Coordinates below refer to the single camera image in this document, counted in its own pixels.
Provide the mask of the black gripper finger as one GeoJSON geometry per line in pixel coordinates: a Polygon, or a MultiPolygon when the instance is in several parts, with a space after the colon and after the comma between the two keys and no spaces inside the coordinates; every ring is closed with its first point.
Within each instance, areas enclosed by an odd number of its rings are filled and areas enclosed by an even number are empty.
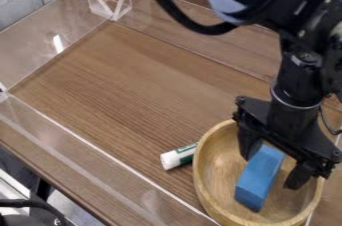
{"type": "Polygon", "coordinates": [[[314,176],[315,164],[310,161],[296,163],[284,181],[284,187],[291,190],[298,190],[314,176]]]}

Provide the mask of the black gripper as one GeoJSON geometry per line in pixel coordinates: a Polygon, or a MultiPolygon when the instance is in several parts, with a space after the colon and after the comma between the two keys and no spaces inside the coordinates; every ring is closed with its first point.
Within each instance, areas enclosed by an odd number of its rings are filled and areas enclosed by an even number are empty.
{"type": "Polygon", "coordinates": [[[248,161],[268,142],[296,163],[315,164],[315,178],[327,179],[342,162],[342,150],[320,128],[320,104],[298,106],[277,99],[237,96],[232,119],[237,125],[240,156],[248,161]]]}

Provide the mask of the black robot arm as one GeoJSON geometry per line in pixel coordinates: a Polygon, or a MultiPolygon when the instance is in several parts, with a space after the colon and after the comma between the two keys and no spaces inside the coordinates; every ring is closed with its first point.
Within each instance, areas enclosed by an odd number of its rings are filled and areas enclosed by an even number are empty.
{"type": "Polygon", "coordinates": [[[271,99],[235,100],[239,150],[249,159],[268,141],[295,160],[284,187],[299,189],[312,178],[327,178],[342,162],[342,150],[323,134],[324,99],[342,102],[342,0],[208,0],[223,22],[201,25],[172,0],[155,0],[187,29],[220,35],[257,24],[279,34],[282,62],[269,87],[271,99]]]}

